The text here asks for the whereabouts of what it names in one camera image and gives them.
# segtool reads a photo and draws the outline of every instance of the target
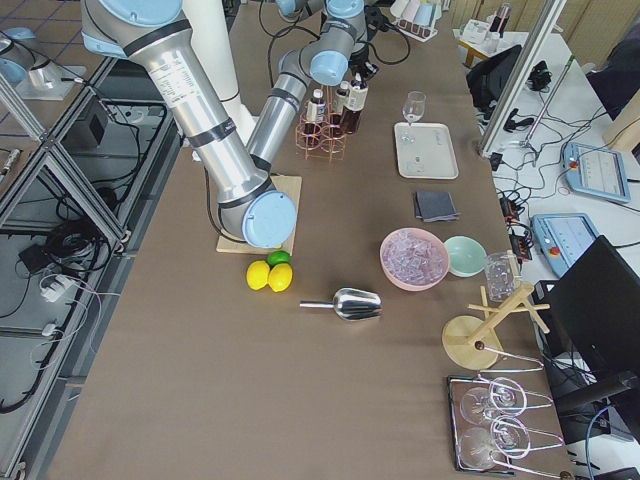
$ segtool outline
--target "pink bowl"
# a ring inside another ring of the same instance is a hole
[[[396,287],[419,292],[447,275],[449,254],[434,234],[420,228],[401,228],[382,241],[380,264]]]

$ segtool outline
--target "mint green bowl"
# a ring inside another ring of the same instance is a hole
[[[451,237],[444,246],[449,253],[449,271],[454,275],[472,277],[484,270],[487,252],[473,238]]]

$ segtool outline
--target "green lime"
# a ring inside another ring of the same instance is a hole
[[[272,267],[275,267],[280,263],[289,263],[289,262],[291,262],[291,255],[289,255],[284,250],[276,250],[275,252],[271,252],[267,256],[267,263]]]
[[[274,292],[282,292],[289,288],[293,280],[293,269],[288,263],[279,263],[269,273],[269,286]]]
[[[252,290],[260,290],[269,280],[269,264],[264,260],[256,260],[247,268],[247,285]]]

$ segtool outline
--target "blue cable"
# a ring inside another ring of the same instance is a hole
[[[589,458],[589,437],[591,437],[591,429],[593,428],[593,424],[596,423],[596,420],[600,417],[600,415],[602,415],[607,410],[609,410],[609,405],[601,408],[598,411],[598,413],[596,413],[593,416],[593,418],[589,422],[589,426],[587,427],[587,436],[584,439],[584,453],[585,453],[585,456],[587,457],[587,469],[589,470],[589,478],[591,480],[594,480],[594,477],[593,477],[593,467],[591,466],[591,459]]]

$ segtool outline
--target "brown table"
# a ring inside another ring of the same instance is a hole
[[[267,10],[267,25],[278,24]],[[259,112],[267,92],[267,37],[257,3],[243,5],[232,34],[243,100]],[[382,239],[426,227],[445,240],[469,235],[488,252],[508,247],[456,43],[446,19],[410,59],[371,83],[361,131],[340,162],[305,160],[293,134],[275,165],[301,175],[294,282],[254,292],[246,266],[259,257],[219,254],[206,218],[202,166],[184,152],[174,168],[113,316],[98,358],[49,470],[51,479],[452,478],[446,376],[452,363],[443,325],[470,313],[482,275],[448,275],[428,291],[393,286],[378,261]],[[278,41],[274,58],[308,37]],[[375,39],[386,59],[404,42]],[[428,94],[425,120],[449,126],[460,175],[406,180],[397,173],[392,126],[409,90]],[[417,189],[449,191],[461,217],[425,225],[414,218]],[[378,292],[381,320],[348,325],[331,312],[298,307],[340,287]],[[498,329],[510,351],[536,352],[531,322]],[[547,390],[543,374],[523,377]],[[553,409],[536,426],[559,432]],[[530,462],[568,468],[562,449]]]

